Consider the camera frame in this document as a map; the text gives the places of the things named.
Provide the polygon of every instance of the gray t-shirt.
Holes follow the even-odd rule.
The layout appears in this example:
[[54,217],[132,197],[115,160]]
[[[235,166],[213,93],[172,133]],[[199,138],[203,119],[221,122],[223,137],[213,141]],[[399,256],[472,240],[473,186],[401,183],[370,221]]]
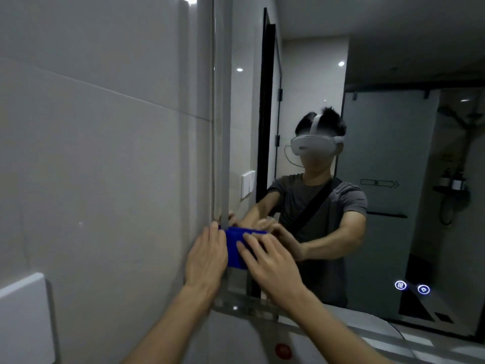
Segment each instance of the gray t-shirt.
[[[288,227],[323,187],[324,185],[305,185],[302,174],[277,178],[268,192],[276,191],[281,194],[273,209],[273,212],[281,212],[280,224]],[[294,237],[300,243],[322,238],[338,229],[343,214],[347,211],[366,215],[367,198],[358,186],[341,183]],[[297,264],[303,283],[320,301],[339,307],[347,306],[347,276],[343,258],[306,260]]]

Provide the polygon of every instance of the ceiling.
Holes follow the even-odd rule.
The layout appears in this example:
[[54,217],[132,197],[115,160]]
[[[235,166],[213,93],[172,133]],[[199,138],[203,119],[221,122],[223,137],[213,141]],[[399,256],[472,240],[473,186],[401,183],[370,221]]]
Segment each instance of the ceiling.
[[346,83],[485,78],[485,0],[276,3],[283,39],[350,36]]

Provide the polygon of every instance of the vr headset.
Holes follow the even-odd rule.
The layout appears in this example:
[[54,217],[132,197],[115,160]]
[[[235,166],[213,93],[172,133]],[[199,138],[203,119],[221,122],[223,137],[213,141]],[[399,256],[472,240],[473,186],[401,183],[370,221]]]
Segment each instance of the vr headset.
[[332,156],[336,153],[336,145],[343,143],[345,136],[336,136],[336,133],[332,130],[325,130],[317,134],[318,122],[320,122],[321,117],[322,115],[315,116],[309,133],[298,135],[292,139],[290,146],[296,156],[310,153]]

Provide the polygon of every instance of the bottle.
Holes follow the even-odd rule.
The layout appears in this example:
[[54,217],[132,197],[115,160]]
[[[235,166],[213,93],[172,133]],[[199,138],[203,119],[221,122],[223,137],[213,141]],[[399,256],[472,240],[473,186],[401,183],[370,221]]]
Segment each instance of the bottle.
[[452,179],[452,189],[453,190],[464,190],[465,188],[465,178],[463,177],[463,171],[456,169],[455,175]]
[[438,182],[438,186],[444,186],[444,187],[449,187],[451,185],[452,181],[452,173],[450,171],[450,168],[448,167],[443,175],[440,177],[440,181]]

